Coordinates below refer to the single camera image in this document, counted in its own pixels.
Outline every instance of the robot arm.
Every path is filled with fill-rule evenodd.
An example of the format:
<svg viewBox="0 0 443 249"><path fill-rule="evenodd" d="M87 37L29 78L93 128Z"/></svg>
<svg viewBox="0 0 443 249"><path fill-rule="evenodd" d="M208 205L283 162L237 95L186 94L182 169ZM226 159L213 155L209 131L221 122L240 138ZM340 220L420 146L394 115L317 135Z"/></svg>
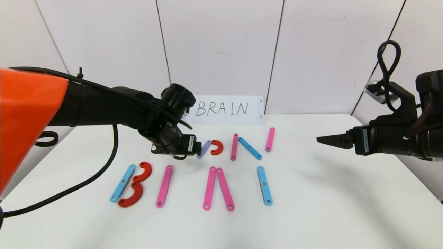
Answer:
<svg viewBox="0 0 443 249"><path fill-rule="evenodd" d="M117 151L116 125L137 129L155 145L153 153L169 154L177 160L200 154L202 144L196 136L182 134L177 127L181 123L192 129L181 118L194 103L193 94L177 84L166 88L157 99L138 90L108 88L84 80L81 71L75 77L35 67L0 69L0 195L31 147L48 145L36 143L39 137L53 137L50 145L57 142L56 133L42 133L46 126L114 125L114 149L100 172L48 200L4 216L44 206L98 178ZM0 208L0 227L2 221Z"/></svg>
<svg viewBox="0 0 443 249"><path fill-rule="evenodd" d="M397 50L390 70L386 70L381 58L387 44L394 45ZM443 70L417 76L416 89L421 104L416 105L413 94L389 81L399 59L400 46L394 41L383 43L379 48L378 60L384 79L369 85L367 89L374 99L387 104L393 113L378 116L368 125L354 127L346 134L317 137L319 143L343 149L355 146L355 153L364 156L387 153L415 156L422 160L443 158ZM401 106L394 109L390 101L397 98L400 98ZM418 106L422 110L420 117L417 117Z"/></svg>

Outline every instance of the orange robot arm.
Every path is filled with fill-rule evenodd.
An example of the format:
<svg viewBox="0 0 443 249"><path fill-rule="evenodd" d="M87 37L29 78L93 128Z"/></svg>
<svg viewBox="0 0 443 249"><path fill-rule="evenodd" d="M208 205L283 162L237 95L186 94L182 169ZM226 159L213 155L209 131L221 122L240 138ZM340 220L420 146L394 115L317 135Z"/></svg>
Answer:
<svg viewBox="0 0 443 249"><path fill-rule="evenodd" d="M68 81L0 69L0 195L63 103Z"/></svg>

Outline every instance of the white sign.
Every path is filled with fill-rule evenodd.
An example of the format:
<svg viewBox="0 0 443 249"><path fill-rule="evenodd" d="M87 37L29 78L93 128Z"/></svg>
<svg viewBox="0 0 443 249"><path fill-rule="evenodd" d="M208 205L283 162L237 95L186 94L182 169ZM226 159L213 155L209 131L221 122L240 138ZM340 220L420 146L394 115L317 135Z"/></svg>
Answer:
<svg viewBox="0 0 443 249"><path fill-rule="evenodd" d="M263 123L264 101L260 96L195 96L185 121L191 124L256 125Z"/></svg>

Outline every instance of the black cable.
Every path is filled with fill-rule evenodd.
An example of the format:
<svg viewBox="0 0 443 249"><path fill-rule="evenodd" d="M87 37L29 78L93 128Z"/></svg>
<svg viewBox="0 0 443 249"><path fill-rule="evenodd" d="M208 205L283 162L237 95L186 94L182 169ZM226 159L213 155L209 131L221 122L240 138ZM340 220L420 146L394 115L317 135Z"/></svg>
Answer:
<svg viewBox="0 0 443 249"><path fill-rule="evenodd" d="M55 71L55 70L51 70L51 69L47 69L47 68L33 67L33 66L16 66L16 67L10 67L10 69L21 70L21 71L29 71L29 72L35 72L35 73L41 73L41 74L50 74L50 75L61 77L61 78L64 78L64 79L67 79L67 80L70 80L70 81L73 81L73 82L77 82L77 83L83 82L83 84L85 84L87 86L92 86L92 87L95 87L97 89L101 89L103 91L107 91L107 92L110 92L110 93L113 93L113 94L116 94L116 95L128 98L128 99L133 100L133 101L135 101L135 102L137 102L139 104L142 104L142 105L145 105L147 107L150 107L150 108L152 108L152 109L154 109L154 110L164 114L165 116L171 118L172 120L174 120L174 121L176 121L176 122L178 122L178 123L180 123L180 124L182 124L182 125L184 125L184 126L186 126L186 127L188 127L189 129L192 130L192 127L189 124L187 124L186 122L184 122L180 118L172 115L171 113L167 112L166 110L164 110L164 109L162 109L162 108L160 108L160 107L158 107L158 106L156 106L156 105L154 105L152 103L149 103L149 102L144 101L142 99L139 99L139 98L127 95L125 93L122 93L122 92L117 91L115 89L109 88L107 86L102 86L100 84L97 84L97 83L94 83L94 82L91 82L91 81L87 81L87 80L84 80L84 79L80 79L80 78L72 76L70 74L66 74L66 73L63 73L63 72L59 72L59 71Z"/></svg>
<svg viewBox="0 0 443 249"><path fill-rule="evenodd" d="M36 142L35 145L39 146L39 147L51 147L54 146L58 143L58 134L56 132L52 132L52 131L44 131L42 132L42 134L40 134L39 139L40 138L44 138L44 137L52 137L53 139L49 142Z"/></svg>
<svg viewBox="0 0 443 249"><path fill-rule="evenodd" d="M186 156L187 156L188 154L185 154L185 156L173 156L173 158L174 159L176 159L176 160L178 160L178 161L183 161L185 158L186 158Z"/></svg>
<svg viewBox="0 0 443 249"><path fill-rule="evenodd" d="M411 130L408 133L406 133L406 135L404 136L403 139L405 139L405 140L407 140L417 134L420 134L422 132L427 132L429 130L441 127L441 125L442 125L442 124L426 125L425 119L431 110L431 103L432 103L431 92L429 92L427 95L425 95L425 97L426 97L426 101L425 101L426 106L423 108L423 111L422 111L420 117L418 117L417 121L412 126Z"/></svg>
<svg viewBox="0 0 443 249"><path fill-rule="evenodd" d="M2 224L3 224L3 209L1 209L0 207L0 228Z"/></svg>
<svg viewBox="0 0 443 249"><path fill-rule="evenodd" d="M9 212L5 212L4 213L4 217L12 217L12 216L17 216L17 215L21 215L21 214L25 214L27 212L31 212L34 211L40 207L43 207L51 202L54 202L58 199L60 199L63 196L66 196L74 191L77 191L81 188L83 188L84 186L90 184L91 182L95 181L97 178L99 178L111 165L112 161L114 161L114 157L117 154L117 148L118 148L118 130L117 130L117 125L113 125L113 134L114 134L114 146L112 148L112 152L111 152L111 156L109 157L108 161L105 163L105 165L92 177L90 177L89 179L87 179L86 181L79 183L77 185L75 185L74 187L68 188L67 190L60 192L46 200L43 200L39 203L36 203L34 205L31 205L29 207L25 207L19 210L15 210L15 211L9 211Z"/></svg>
<svg viewBox="0 0 443 249"><path fill-rule="evenodd" d="M385 47L387 45L392 45L395 48L394 62L392 63L392 66L391 66L391 68L389 68L389 70L386 68L385 61L383 60L383 50L385 49ZM400 61L400 56L401 56L401 48L400 48L400 45L398 45L398 43L395 41L392 41L392 40L385 41L384 43L382 43L380 45L380 47L378 47L377 60L378 60L378 64L380 65L381 72L383 74L383 83L385 86L385 100L386 100L386 104L388 105L389 109L393 112L395 112L396 109L393 107L391 100L389 99L389 78L391 77L392 73L394 72L395 68L397 67L398 62Z"/></svg>

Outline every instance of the panel seam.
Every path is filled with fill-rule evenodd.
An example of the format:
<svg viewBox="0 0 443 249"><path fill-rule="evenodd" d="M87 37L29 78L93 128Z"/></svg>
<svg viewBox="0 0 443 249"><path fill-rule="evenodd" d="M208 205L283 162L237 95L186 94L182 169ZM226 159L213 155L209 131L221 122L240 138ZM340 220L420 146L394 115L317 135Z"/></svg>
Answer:
<svg viewBox="0 0 443 249"><path fill-rule="evenodd" d="M162 35L162 42L163 42L163 50L165 51L165 59L166 59L166 67L167 67L167 75L169 77L169 85L172 84L171 82L171 73L169 72L169 63L167 61L167 55L166 55L166 46L165 46L165 38L163 37L163 28L162 28L162 22L160 21L160 11L159 11L159 3L157 0L155 0L155 4L157 6L157 15L159 16L159 25L160 25L160 33Z"/></svg>
<svg viewBox="0 0 443 249"><path fill-rule="evenodd" d="M278 38L280 36L281 20L283 18L284 3L285 3L285 0L283 0L283 4L281 6L280 23L278 25L276 46L275 46L275 49L274 49L274 57L272 59L271 75L269 76L268 92L266 94L266 102L264 104L264 114L266 114L266 108L268 107L269 91L271 90L272 73L274 71L274 63L276 61L277 45L278 45Z"/></svg>
<svg viewBox="0 0 443 249"><path fill-rule="evenodd" d="M52 37L51 31L49 30L49 27L48 27L48 24L46 23L46 20L45 20L45 18L43 17L43 13L42 13L42 11L40 10L40 6L39 6L39 4L37 3L37 0L34 0L34 2L35 2L35 4L37 5L37 9L39 10L40 16L42 17L43 23L45 23L46 30L48 30L49 36L51 37L52 43L54 44L54 47L55 47L55 50L57 51L58 56L59 56L60 59L62 60L63 66L65 67L66 72L67 72L68 74L70 74L70 72L69 72L69 70L68 70L68 67L66 66L66 63L65 63L65 61L63 60L62 54L60 53L60 50L58 50L57 44L55 43L55 40L54 40L54 38Z"/></svg>

